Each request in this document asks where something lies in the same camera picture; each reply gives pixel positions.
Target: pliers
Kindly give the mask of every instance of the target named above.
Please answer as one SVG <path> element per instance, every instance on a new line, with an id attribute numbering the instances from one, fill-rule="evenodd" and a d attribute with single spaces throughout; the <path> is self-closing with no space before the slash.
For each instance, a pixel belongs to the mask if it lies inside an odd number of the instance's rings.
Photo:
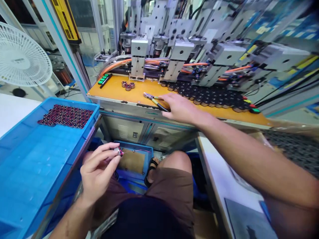
<path id="1" fill-rule="evenodd" d="M 170 110 L 164 108 L 160 103 L 157 102 L 157 100 L 159 100 L 158 97 L 154 97 L 151 94 L 148 94 L 148 93 L 145 93 L 145 92 L 143 93 L 143 95 L 144 95 L 145 98 L 148 98 L 148 99 L 152 100 L 154 102 L 154 104 L 157 105 L 157 107 L 160 110 L 165 111 L 165 112 L 170 112 Z"/>

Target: yellow work surface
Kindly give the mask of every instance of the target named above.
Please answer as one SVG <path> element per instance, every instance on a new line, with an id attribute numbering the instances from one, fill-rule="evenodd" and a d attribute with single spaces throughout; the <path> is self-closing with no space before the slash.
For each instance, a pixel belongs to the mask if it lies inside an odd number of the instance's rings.
<path id="1" fill-rule="evenodd" d="M 126 91 L 124 87 L 122 87 L 122 81 L 134 82 L 135 88 L 131 89 L 130 91 Z M 170 93 L 167 87 L 162 87 L 158 84 L 157 81 L 150 81 L 145 80 L 144 82 L 141 81 L 130 81 L 127 76 L 112 76 L 109 81 L 104 85 L 102 89 L 100 89 L 100 85 L 95 83 L 93 87 L 87 93 L 90 96 L 98 96 L 104 97 L 109 99 L 116 99 L 121 101 L 127 101 L 132 103 L 140 103 L 144 105 L 156 106 L 151 100 L 145 98 L 143 93 L 149 93 L 153 96 L 160 96 L 164 94 Z M 168 104 L 163 101 L 159 101 L 161 105 L 165 108 L 169 108 Z M 268 119 L 266 119 L 263 114 L 252 114 L 250 112 L 242 112 L 237 113 L 233 111 L 233 109 L 224 109 L 224 108 L 216 108 L 216 107 L 209 107 L 209 106 L 201 106 L 196 105 L 197 108 L 206 111 L 216 117 L 230 119 L 230 120 L 237 120 L 247 123 L 253 124 L 260 124 L 271 126 Z"/>

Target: shorts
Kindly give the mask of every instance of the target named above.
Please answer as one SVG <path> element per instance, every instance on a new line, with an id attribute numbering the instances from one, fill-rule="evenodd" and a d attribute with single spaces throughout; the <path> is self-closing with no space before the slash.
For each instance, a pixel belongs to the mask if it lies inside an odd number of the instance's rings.
<path id="1" fill-rule="evenodd" d="M 112 177 L 105 194 L 95 204 L 91 230 L 98 228 L 120 203 L 138 197 L 153 197 L 164 201 L 185 231 L 194 236 L 193 176 L 189 172 L 173 168 L 157 168 L 154 182 L 143 196 L 127 193 L 115 177 Z"/>

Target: white fan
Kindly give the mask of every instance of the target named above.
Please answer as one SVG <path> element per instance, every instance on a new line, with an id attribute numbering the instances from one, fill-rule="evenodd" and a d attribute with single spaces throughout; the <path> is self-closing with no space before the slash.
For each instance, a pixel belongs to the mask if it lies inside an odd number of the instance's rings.
<path id="1" fill-rule="evenodd" d="M 51 61 L 39 44 L 24 32 L 0 22 L 0 80 L 16 86 L 41 86 L 52 95 L 43 85 L 51 75 Z"/>

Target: white table surface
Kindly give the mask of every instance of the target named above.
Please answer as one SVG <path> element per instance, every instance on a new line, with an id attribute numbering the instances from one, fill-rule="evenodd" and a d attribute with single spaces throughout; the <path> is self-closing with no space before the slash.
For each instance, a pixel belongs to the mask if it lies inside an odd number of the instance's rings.
<path id="1" fill-rule="evenodd" d="M 228 235 L 231 238 L 235 238 L 227 212 L 225 198 L 264 213 L 259 204 L 259 201 L 263 200 L 263 197 L 245 189 L 236 182 L 226 161 L 201 132 L 199 132 L 198 141 L 203 153 L 210 181 L 213 185 L 213 190 L 217 198 L 217 203 L 222 214 L 225 228 Z"/>
<path id="2" fill-rule="evenodd" d="M 40 101 L 0 94 L 0 137 L 34 110 Z"/>

